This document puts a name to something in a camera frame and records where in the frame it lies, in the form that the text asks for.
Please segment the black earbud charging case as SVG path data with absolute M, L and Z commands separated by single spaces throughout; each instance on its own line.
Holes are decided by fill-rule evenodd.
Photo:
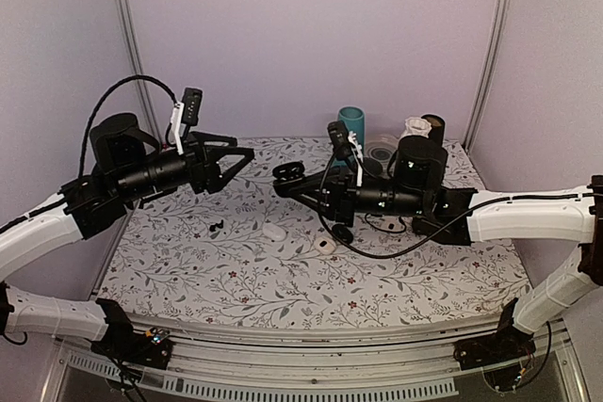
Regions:
M 272 171 L 274 183 L 277 185 L 298 181 L 304 177 L 305 166 L 303 162 L 289 162 L 275 167 Z

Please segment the white earbud charging case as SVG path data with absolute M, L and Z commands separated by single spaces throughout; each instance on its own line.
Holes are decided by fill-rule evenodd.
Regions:
M 264 236 L 275 242 L 281 242 L 286 239 L 286 231 L 273 223 L 265 223 L 262 232 Z

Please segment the black wireless earbuds pair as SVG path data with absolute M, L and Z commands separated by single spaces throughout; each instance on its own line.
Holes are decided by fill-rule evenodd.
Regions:
M 217 223 L 213 223 L 209 226 L 209 231 L 211 233 L 217 232 L 217 231 L 221 231 L 224 228 L 224 221 L 221 220 L 220 222 Z

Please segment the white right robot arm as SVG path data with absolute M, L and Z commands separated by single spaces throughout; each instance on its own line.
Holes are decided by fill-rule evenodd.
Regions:
M 349 139 L 333 139 L 332 160 L 319 173 L 305 175 L 301 162 L 272 171 L 273 187 L 312 209 L 322 223 L 352 225 L 356 214 L 408 217 L 420 240 L 403 256 L 434 241 L 468 246 L 498 239 L 557 239 L 577 244 L 565 262 L 530 293 L 503 310 L 487 352 L 508 360 L 545 322 L 602 284 L 602 182 L 559 191 L 499 193 L 443 185 L 448 153 L 427 137 L 399 141 L 389 178 L 366 170 Z

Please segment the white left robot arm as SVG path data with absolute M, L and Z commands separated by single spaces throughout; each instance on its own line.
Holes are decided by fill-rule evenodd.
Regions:
M 113 115 L 90 130 L 92 173 L 62 186 L 33 211 L 1 229 L 1 277 L 42 256 L 109 229 L 136 203 L 188 185 L 213 194 L 253 161 L 234 137 L 192 132 L 170 150 L 139 128 L 133 113 Z M 111 300 L 72 301 L 21 292 L 1 284 L 1 331 L 38 332 L 103 342 L 121 359 L 140 349 L 138 335 Z

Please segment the cream case with black oval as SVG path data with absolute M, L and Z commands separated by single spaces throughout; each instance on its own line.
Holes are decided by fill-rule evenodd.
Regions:
M 334 241 L 327 237 L 317 238 L 314 242 L 314 247 L 319 253 L 323 255 L 333 254 L 336 250 L 336 244 L 334 243 Z

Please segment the clear tape roll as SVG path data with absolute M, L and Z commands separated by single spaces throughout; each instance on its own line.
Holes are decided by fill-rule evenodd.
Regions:
M 368 137 L 365 141 L 366 157 L 387 164 L 398 148 L 399 139 L 393 135 L 380 134 Z

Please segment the teal tall vase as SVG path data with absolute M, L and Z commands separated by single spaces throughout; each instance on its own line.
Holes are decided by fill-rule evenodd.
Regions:
M 343 121 L 349 132 L 356 134 L 356 140 L 365 150 L 365 112 L 356 106 L 343 106 L 337 113 L 337 119 Z

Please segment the floral patterned table mat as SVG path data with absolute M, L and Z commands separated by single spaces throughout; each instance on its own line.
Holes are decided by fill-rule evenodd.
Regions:
M 223 326 L 267 329 L 398 327 L 499 314 L 530 282 L 508 240 L 472 248 L 424 244 L 395 217 L 358 217 L 350 248 L 319 253 L 327 237 L 305 206 L 279 198 L 272 170 L 301 161 L 308 173 L 330 156 L 325 138 L 249 138 L 255 158 L 224 190 L 188 188 L 131 217 L 99 294 L 127 312 Z M 224 221 L 221 231 L 209 226 Z M 286 231 L 275 242 L 265 223 Z

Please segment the white ribbed vase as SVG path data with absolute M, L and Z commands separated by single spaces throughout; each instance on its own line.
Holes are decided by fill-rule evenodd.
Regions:
M 404 131 L 401 134 L 401 137 L 407 136 L 419 136 L 419 137 L 429 137 L 429 134 L 432 130 L 432 125 L 429 121 L 420 118 L 420 117 L 410 117 L 405 120 L 404 123 Z

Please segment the black cylinder vase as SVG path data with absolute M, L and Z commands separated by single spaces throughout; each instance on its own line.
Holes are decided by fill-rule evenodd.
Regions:
M 439 147 L 442 147 L 446 127 L 445 121 L 441 117 L 433 114 L 425 114 L 421 119 L 426 121 L 431 127 L 431 130 L 428 133 L 428 139 Z

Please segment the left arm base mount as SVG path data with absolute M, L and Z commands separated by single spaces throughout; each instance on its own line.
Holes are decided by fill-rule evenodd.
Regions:
M 90 350 L 117 362 L 127 362 L 166 370 L 171 359 L 173 342 L 164 333 L 151 329 L 144 333 L 135 332 L 134 327 L 115 300 L 97 298 L 107 326 L 98 341 L 90 342 Z

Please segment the aluminium front rail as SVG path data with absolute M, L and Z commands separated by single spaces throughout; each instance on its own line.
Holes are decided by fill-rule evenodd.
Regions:
M 74 339 L 56 343 L 46 401 L 586 401 L 569 333 L 554 320 L 535 337 L 527 384 L 503 392 L 510 362 L 465 370 L 456 342 L 492 332 L 493 315 L 418 326 L 274 330 L 135 316 L 171 334 L 166 370 L 137 367 L 129 389 L 118 369 Z

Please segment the aluminium frame post left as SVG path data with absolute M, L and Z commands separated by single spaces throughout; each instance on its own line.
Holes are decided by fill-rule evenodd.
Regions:
M 123 43 L 130 70 L 136 75 L 144 74 L 130 2 L 129 0 L 114 1 L 118 11 Z M 161 140 L 162 134 L 159 123 L 153 108 L 149 89 L 144 81 L 138 81 L 136 83 L 136 93 L 139 99 L 142 116 L 148 126 L 149 133 L 157 140 Z

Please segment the aluminium frame post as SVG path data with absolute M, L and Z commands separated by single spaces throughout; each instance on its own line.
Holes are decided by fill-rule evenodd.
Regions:
M 129 0 L 114 1 L 118 11 L 123 43 L 130 70 L 136 75 L 144 74 L 130 2 Z M 139 99 L 142 116 L 148 126 L 149 133 L 157 140 L 161 140 L 162 134 L 159 123 L 153 108 L 149 89 L 144 81 L 138 81 L 136 83 L 136 93 Z
M 486 54 L 482 65 L 481 76 L 462 144 L 465 152 L 468 155 L 472 153 L 472 150 L 476 145 L 481 122 L 485 114 L 489 92 L 492 87 L 496 72 L 497 58 L 504 36 L 505 24 L 511 1 L 512 0 L 496 0 L 494 17 Z

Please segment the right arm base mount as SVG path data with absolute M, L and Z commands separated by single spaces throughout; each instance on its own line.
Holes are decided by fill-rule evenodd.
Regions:
M 504 306 L 494 332 L 454 343 L 453 358 L 462 370 L 518 359 L 536 350 L 534 333 L 519 330 L 513 320 L 517 302 L 516 297 Z

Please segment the aluminium frame post right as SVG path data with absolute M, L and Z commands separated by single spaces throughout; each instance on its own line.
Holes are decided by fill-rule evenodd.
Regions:
M 497 58 L 504 36 L 505 24 L 511 1 L 512 0 L 496 0 L 494 17 L 486 54 L 482 65 L 481 76 L 462 144 L 465 152 L 468 155 L 472 153 L 472 150 L 476 145 L 481 122 L 485 114 L 489 92 L 492 87 L 496 72 Z

